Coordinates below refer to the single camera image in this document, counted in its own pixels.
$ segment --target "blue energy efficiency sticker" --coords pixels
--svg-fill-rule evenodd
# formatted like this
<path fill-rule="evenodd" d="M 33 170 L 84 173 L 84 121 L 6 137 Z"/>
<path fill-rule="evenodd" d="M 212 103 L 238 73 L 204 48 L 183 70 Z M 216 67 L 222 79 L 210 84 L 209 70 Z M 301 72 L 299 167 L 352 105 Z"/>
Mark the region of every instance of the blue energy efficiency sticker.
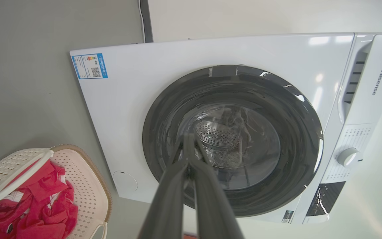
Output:
<path fill-rule="evenodd" d="M 79 79 L 108 78 L 101 53 L 72 56 L 72 60 Z"/>

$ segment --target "clothing pile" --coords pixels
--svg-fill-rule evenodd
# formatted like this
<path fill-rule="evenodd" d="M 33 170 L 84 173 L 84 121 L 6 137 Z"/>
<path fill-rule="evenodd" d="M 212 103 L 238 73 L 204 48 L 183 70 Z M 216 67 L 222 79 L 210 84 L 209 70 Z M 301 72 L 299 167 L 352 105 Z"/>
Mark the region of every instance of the clothing pile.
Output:
<path fill-rule="evenodd" d="M 48 160 L 0 200 L 0 239 L 64 239 L 73 231 L 77 214 L 65 169 Z"/>

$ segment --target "laundry basket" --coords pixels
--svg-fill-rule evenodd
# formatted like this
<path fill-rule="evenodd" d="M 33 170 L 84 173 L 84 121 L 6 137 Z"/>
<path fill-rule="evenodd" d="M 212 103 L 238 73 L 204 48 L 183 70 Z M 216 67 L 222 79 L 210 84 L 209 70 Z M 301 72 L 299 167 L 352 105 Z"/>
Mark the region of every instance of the laundry basket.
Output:
<path fill-rule="evenodd" d="M 74 188 L 78 221 L 68 239 L 92 238 L 103 227 L 107 235 L 112 199 L 107 185 L 89 156 L 74 145 L 24 149 L 0 161 L 0 200 L 17 189 L 50 159 L 64 167 L 66 180 Z"/>

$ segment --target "washing machine door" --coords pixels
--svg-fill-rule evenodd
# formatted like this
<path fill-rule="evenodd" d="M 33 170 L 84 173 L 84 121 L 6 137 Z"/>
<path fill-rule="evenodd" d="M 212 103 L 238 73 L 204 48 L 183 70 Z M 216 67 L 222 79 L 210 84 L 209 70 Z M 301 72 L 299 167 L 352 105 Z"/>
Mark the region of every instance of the washing machine door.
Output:
<path fill-rule="evenodd" d="M 286 80 L 243 65 L 192 72 L 154 101 L 143 148 L 158 181 L 186 132 L 201 139 L 236 216 L 267 213 L 296 198 L 322 155 L 321 124 L 308 99 Z M 185 189 L 185 204 L 194 208 L 193 186 Z"/>

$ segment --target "front-loading washing machine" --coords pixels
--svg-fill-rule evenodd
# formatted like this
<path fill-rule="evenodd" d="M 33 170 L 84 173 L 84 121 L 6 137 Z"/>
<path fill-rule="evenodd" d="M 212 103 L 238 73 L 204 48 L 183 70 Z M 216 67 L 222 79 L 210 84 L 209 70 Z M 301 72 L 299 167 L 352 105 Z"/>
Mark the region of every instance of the front-loading washing machine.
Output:
<path fill-rule="evenodd" d="M 152 201 L 177 139 L 193 132 L 237 217 L 326 221 L 382 113 L 382 34 L 188 40 L 70 55 L 118 195 L 138 201 Z M 185 204 L 194 207 L 192 186 Z"/>

